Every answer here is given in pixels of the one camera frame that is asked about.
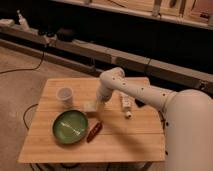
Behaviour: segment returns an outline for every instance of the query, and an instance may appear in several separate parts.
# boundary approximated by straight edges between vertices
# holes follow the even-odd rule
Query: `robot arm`
[[[166,111],[168,102],[176,92],[151,85],[138,85],[126,81],[121,73],[123,71],[120,68],[114,68],[100,75],[101,85],[96,94],[98,101],[107,102],[110,100],[113,90],[119,90],[145,104],[153,106],[158,111]]]
[[[165,115],[166,171],[213,171],[213,100],[197,90],[174,92],[126,81],[121,68],[100,75],[97,100],[120,90]]]

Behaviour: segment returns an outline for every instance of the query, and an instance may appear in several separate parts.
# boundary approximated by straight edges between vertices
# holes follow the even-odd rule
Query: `white cup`
[[[70,108],[73,106],[73,90],[70,87],[63,87],[56,92],[56,98],[62,102],[63,107]]]

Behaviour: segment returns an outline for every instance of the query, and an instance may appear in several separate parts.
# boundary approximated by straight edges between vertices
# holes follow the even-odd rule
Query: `floor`
[[[6,49],[0,46],[0,72],[18,69],[33,68],[40,62],[39,59]],[[44,61],[36,71],[12,72],[0,74],[0,171],[30,171],[28,164],[17,162],[27,130],[22,116],[24,111],[39,101],[42,89],[48,78],[56,77],[91,77],[70,68]],[[27,113],[27,123],[33,117],[35,109]],[[48,170],[107,170],[107,163],[81,164],[74,169],[64,169],[60,164],[51,164],[51,167],[40,165],[44,171]],[[143,163],[114,163],[108,171],[140,170]],[[163,162],[154,163],[149,171],[163,171]]]

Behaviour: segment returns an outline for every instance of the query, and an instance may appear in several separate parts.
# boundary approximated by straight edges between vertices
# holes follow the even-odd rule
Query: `wooden table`
[[[128,78],[149,84],[147,78]],[[52,134],[52,124],[65,109],[56,99],[59,87],[74,90],[74,108],[83,110],[83,104],[95,100],[98,78],[49,79],[43,90],[37,111],[19,155],[20,163],[89,163],[163,161],[165,139],[157,111],[144,106],[138,108],[132,100],[132,118],[125,119],[118,91],[106,104],[104,111],[88,115],[89,129],[97,118],[103,129],[90,142],[86,137],[74,145],[61,145]]]

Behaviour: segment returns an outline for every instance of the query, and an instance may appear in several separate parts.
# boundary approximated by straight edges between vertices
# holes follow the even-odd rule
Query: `white bottle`
[[[120,97],[121,97],[122,111],[125,114],[125,118],[129,119],[132,116],[130,97],[123,92],[120,92]]]
[[[17,10],[18,17],[19,17],[19,23],[23,30],[27,31],[30,29],[27,20],[21,15],[20,10]]]

